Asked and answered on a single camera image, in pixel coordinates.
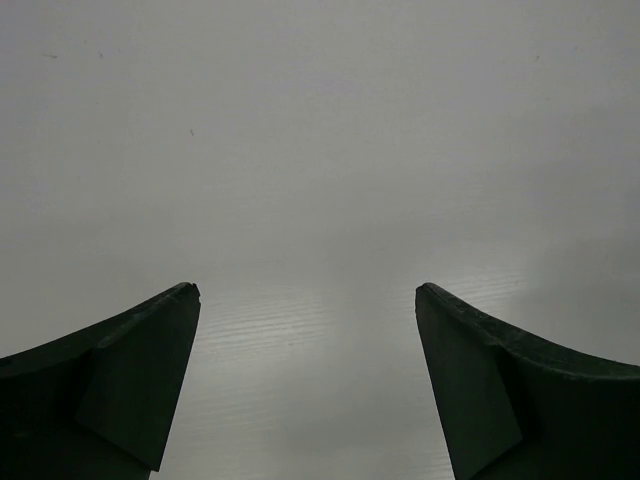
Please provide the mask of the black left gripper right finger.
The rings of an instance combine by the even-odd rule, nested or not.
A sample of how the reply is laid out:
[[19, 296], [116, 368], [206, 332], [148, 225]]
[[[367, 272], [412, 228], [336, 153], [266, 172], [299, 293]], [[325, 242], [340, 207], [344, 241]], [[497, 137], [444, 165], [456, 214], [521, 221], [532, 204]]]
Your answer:
[[415, 313], [457, 479], [636, 479], [639, 369], [558, 345], [436, 284]]

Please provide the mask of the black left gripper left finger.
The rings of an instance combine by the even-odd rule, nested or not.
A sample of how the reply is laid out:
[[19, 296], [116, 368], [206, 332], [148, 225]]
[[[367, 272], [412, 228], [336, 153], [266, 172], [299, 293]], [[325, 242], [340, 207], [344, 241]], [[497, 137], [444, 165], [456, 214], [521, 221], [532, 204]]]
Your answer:
[[147, 479], [159, 470], [201, 309], [179, 283], [1, 360], [4, 479]]

